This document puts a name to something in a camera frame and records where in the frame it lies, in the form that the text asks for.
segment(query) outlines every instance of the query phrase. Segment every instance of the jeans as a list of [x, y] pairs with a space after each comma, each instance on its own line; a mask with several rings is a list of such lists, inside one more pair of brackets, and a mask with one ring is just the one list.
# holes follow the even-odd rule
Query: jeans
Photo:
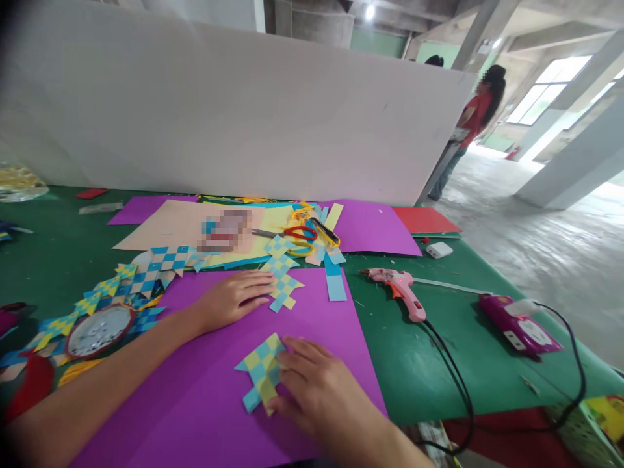
[[445, 167], [444, 171], [440, 175], [440, 178], [432, 187], [431, 192], [429, 192], [429, 198], [435, 201], [442, 198], [442, 190], [444, 190], [444, 187], [449, 182], [450, 175], [453, 173], [453, 169], [455, 169], [455, 166], [457, 166], [457, 163], [460, 161], [462, 156], [466, 154], [467, 151], [468, 148], [460, 148], [457, 150], [457, 152], [453, 155], [453, 158], [451, 158], [451, 160], [448, 162], [449, 164], [447, 165], [447, 167]]

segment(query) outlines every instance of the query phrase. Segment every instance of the hot glue gun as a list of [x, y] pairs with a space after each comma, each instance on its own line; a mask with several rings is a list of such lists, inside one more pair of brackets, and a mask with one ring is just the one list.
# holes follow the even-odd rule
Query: hot glue gun
[[369, 268], [361, 273], [368, 275], [373, 281], [385, 283], [392, 289], [392, 299], [402, 298], [408, 307], [409, 319], [412, 322], [424, 322], [427, 319], [420, 301], [416, 299], [410, 286], [414, 284], [414, 279], [407, 272], [399, 273], [396, 270], [386, 270], [385, 268]]

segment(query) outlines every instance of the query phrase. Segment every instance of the purple paper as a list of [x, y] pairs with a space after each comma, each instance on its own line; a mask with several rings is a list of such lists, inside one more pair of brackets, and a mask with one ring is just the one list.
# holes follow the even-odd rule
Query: purple paper
[[147, 218], [158, 211], [166, 200], [179, 200], [181, 202], [196, 202], [196, 196], [146, 196], [132, 197], [125, 207], [117, 213], [107, 224], [142, 224]]
[[[162, 298], [163, 314], [192, 304], [233, 272], [186, 273]], [[241, 321], [187, 343], [170, 356], [110, 418], [75, 459], [74, 467], [258, 467], [319, 457], [297, 427], [262, 404], [248, 415], [252, 388], [234, 367], [277, 332], [316, 341], [349, 366], [370, 399], [387, 415], [351, 293], [329, 302], [325, 270], [290, 270], [297, 288], [292, 311], [262, 305]], [[278, 392], [284, 393], [282, 385]]]
[[332, 200], [319, 205], [331, 210], [334, 203], [344, 205], [334, 230], [340, 237], [341, 252], [423, 256], [410, 231], [391, 206], [359, 200]]

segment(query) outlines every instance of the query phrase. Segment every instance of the black cable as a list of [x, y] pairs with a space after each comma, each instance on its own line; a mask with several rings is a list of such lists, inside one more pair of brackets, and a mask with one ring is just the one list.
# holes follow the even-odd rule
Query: black cable
[[435, 335], [437, 340], [442, 345], [442, 349], [446, 352], [450, 360], [450, 363], [453, 366], [453, 369], [455, 370], [455, 373], [457, 374], [457, 377], [459, 378], [460, 383], [462, 384], [459, 390], [460, 392], [464, 393], [466, 409], [468, 411], [468, 416], [470, 420], [469, 420], [468, 436], [466, 437], [466, 439], [461, 445], [459, 445], [457, 448], [453, 450], [447, 447], [443, 447], [442, 445], [437, 444], [432, 441], [421, 441], [417, 443], [418, 445], [429, 445], [431, 447], [437, 448], [438, 450], [441, 450], [447, 455], [456, 456], [468, 448], [475, 434], [475, 428], [479, 430], [483, 430], [485, 432], [489, 432], [491, 434], [525, 434], [525, 433], [541, 434], [545, 432], [555, 432], [564, 426], [564, 424], [567, 422], [568, 418], [572, 414], [572, 411], [574, 411], [580, 405], [580, 403], [585, 399], [585, 394], [587, 391], [587, 379], [585, 377], [585, 371], [583, 370], [583, 364], [580, 361], [579, 349], [577, 347], [577, 340], [574, 336], [574, 332], [572, 331], [572, 327], [570, 326], [570, 324], [563, 317], [563, 315], [561, 315], [559, 312], [554, 310], [552, 307], [549, 307], [548, 305], [545, 305], [545, 304], [541, 304], [539, 302], [536, 302], [535, 304], [540, 307], [544, 307], [545, 309], [548, 309], [549, 311], [554, 313], [557, 317], [559, 317], [559, 319], [564, 323], [565, 327], [567, 328], [567, 332], [570, 334], [570, 340], [572, 342], [572, 352], [574, 353], [574, 358], [576, 359], [577, 366], [578, 366], [578, 371], [579, 371], [578, 373], [580, 374], [580, 390], [578, 391], [578, 395], [576, 396], [576, 398], [574, 398], [574, 400], [572, 400], [572, 402], [568, 406], [565, 407], [565, 410], [561, 414], [561, 417], [553, 425], [545, 427], [545, 428], [519, 428], [519, 429], [510, 429], [510, 430], [495, 430], [495, 429], [490, 429], [490, 428], [477, 425], [475, 423], [475, 411], [474, 411], [475, 409], [473, 407], [473, 402], [470, 398], [470, 394], [468, 393], [468, 388], [466, 387], [466, 383], [464, 382], [462, 378], [462, 374], [457, 368], [457, 364], [455, 364], [455, 361], [453, 360], [453, 357], [451, 356], [449, 349], [444, 343], [444, 340], [442, 340], [442, 337], [438, 334], [434, 326], [431, 325], [431, 322], [429, 322], [429, 320], [425, 320], [423, 324], [429, 330], [431, 330], [431, 332]]
[[457, 448], [454, 449], [449, 449], [447, 447], [443, 447], [440, 444], [437, 444], [435, 442], [432, 441], [421, 441], [421, 442], [417, 442], [418, 445], [430, 445], [431, 447], [437, 448], [438, 450], [441, 450], [442, 452], [444, 452], [447, 455], [451, 455], [451, 456], [456, 456], [459, 455], [460, 453], [462, 453], [464, 450], [466, 450], [468, 448], [468, 446], [470, 445], [470, 442], [473, 440], [473, 436], [475, 434], [475, 408], [473, 406], [473, 401], [470, 398], [470, 393], [468, 393], [468, 387], [466, 387], [466, 383], [463, 380], [462, 374], [460, 373], [460, 370], [457, 368], [457, 364], [455, 364], [455, 360], [453, 359], [453, 357], [450, 354], [449, 349], [447, 348], [446, 344], [444, 343], [444, 340], [442, 340], [442, 337], [438, 334], [438, 332], [436, 331], [436, 329], [434, 328], [433, 325], [431, 325], [431, 322], [429, 322], [429, 320], [425, 320], [423, 322], [423, 324], [429, 329], [431, 330], [431, 332], [435, 335], [435, 337], [437, 338], [437, 340], [440, 342], [440, 344], [442, 345], [442, 349], [446, 352], [451, 365], [453, 366], [453, 369], [455, 370], [455, 373], [457, 374], [457, 377], [459, 378], [460, 382], [461, 382], [461, 386], [462, 388], [459, 388], [460, 392], [464, 393], [464, 397], [465, 397], [465, 403], [466, 403], [466, 409], [468, 411], [468, 416], [470, 416], [470, 427], [468, 429], [468, 436], [466, 437], [465, 441], [461, 443], [461, 445], [459, 445]]
[[499, 430], [499, 429], [490, 429], [490, 428], [477, 425], [476, 427], [479, 430], [489, 432], [490, 434], [526, 434], [526, 433], [532, 433], [532, 432], [542, 434], [544, 432], [555, 432], [564, 426], [564, 424], [567, 422], [568, 418], [572, 414], [572, 411], [574, 411], [580, 405], [580, 403], [585, 399], [585, 394], [587, 391], [587, 379], [585, 377], [585, 371], [583, 370], [583, 364], [580, 362], [579, 350], [577, 348], [577, 339], [574, 336], [572, 327], [567, 322], [567, 320], [559, 312], [554, 310], [552, 307], [549, 307], [545, 304], [541, 304], [539, 302], [536, 302], [535, 304], [537, 304], [540, 307], [544, 307], [545, 309], [548, 309], [549, 311], [554, 313], [557, 317], [559, 317], [559, 319], [564, 323], [565, 327], [567, 328], [567, 332], [570, 334], [570, 340], [572, 341], [572, 352], [574, 353], [574, 358], [577, 361], [577, 366], [578, 366], [578, 371], [579, 371], [578, 373], [580, 374], [580, 390], [578, 391], [578, 395], [576, 398], [574, 398], [574, 400], [572, 400], [572, 403], [570, 403], [568, 406], [565, 407], [565, 410], [561, 414], [561, 417], [551, 426], [548, 426], [545, 428], [518, 428], [518, 429], [500, 429]]

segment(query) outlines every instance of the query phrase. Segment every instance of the concrete floor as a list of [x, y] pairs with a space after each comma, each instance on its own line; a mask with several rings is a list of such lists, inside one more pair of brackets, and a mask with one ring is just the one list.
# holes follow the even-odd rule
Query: concrete floor
[[442, 199], [428, 202], [528, 297], [550, 305], [607, 363], [624, 369], [624, 187], [604, 184], [566, 211], [513, 194], [540, 166], [472, 145]]

